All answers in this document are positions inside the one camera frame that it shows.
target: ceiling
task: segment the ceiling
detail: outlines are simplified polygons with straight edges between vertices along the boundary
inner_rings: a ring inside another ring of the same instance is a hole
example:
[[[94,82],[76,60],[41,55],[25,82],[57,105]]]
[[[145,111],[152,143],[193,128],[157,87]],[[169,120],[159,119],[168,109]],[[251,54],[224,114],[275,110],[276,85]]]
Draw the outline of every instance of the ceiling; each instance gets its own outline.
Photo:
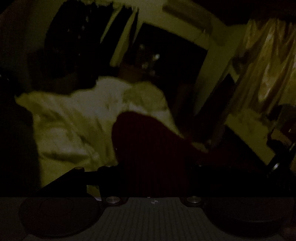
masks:
[[[246,24],[258,17],[296,19],[295,0],[192,0],[216,15],[226,25]]]

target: fabric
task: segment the fabric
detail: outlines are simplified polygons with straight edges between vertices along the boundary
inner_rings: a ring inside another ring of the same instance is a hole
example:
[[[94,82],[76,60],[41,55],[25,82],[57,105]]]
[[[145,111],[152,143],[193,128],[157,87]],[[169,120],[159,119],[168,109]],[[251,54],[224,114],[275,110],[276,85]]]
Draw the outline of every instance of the fabric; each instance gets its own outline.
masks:
[[[128,196],[188,196],[189,166],[202,164],[206,155],[155,118],[135,112],[117,117],[112,141]]]
[[[277,104],[296,105],[296,25],[250,20],[234,57],[240,73],[232,112],[250,108],[269,114]]]
[[[160,96],[162,103],[150,103],[155,100],[145,96],[161,91],[150,83],[145,85],[146,88],[141,87],[141,92],[137,92],[137,84],[102,77],[94,88],[76,91],[70,96],[35,91],[17,98],[17,103],[33,114],[42,186],[76,166],[96,171],[103,165],[116,165],[111,133],[122,112],[153,116],[180,135],[164,95]],[[128,97],[126,92],[131,91],[136,94]],[[137,95],[146,101],[138,103],[134,98]]]

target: curtain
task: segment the curtain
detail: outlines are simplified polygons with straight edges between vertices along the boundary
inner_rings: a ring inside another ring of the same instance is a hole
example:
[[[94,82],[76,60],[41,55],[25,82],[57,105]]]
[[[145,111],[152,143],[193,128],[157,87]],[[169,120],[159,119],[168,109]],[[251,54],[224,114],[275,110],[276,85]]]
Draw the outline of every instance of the curtain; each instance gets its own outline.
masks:
[[[106,75],[123,32],[128,34],[127,39],[133,38],[132,24],[127,23],[137,18],[132,7],[84,2],[63,3],[51,22],[44,45],[52,78],[76,72],[78,88],[91,88],[99,75]]]
[[[240,74],[233,114],[252,109],[268,115],[277,105],[296,105],[296,24],[250,20],[233,66]]]

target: person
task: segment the person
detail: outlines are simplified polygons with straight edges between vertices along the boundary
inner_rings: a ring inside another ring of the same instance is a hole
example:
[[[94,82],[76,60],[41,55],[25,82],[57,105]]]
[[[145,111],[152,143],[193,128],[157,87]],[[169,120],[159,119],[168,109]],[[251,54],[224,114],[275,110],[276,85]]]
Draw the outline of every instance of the person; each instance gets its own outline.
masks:
[[[30,196],[40,188],[32,114],[15,102],[16,80],[0,69],[1,196]]]

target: wall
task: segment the wall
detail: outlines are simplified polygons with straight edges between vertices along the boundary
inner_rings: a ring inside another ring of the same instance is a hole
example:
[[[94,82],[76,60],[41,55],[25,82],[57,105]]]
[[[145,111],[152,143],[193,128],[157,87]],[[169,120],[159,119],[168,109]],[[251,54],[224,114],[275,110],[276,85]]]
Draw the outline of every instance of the wall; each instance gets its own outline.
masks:
[[[225,45],[218,46],[210,40],[210,46],[204,64],[197,77],[195,85],[195,107],[194,114],[197,114],[205,101],[211,94],[220,76],[227,67],[234,55],[240,40],[242,39],[246,25],[235,25],[227,27],[228,34]]]
[[[35,1],[26,36],[28,53],[43,47],[47,29],[63,2],[64,0]],[[202,33],[202,30],[162,12],[162,5],[166,0],[119,0],[116,2],[139,7],[137,32],[142,23],[147,22],[195,42],[203,48],[208,48],[208,37]]]
[[[0,65],[26,88],[24,38],[33,0],[15,0],[0,15]]]

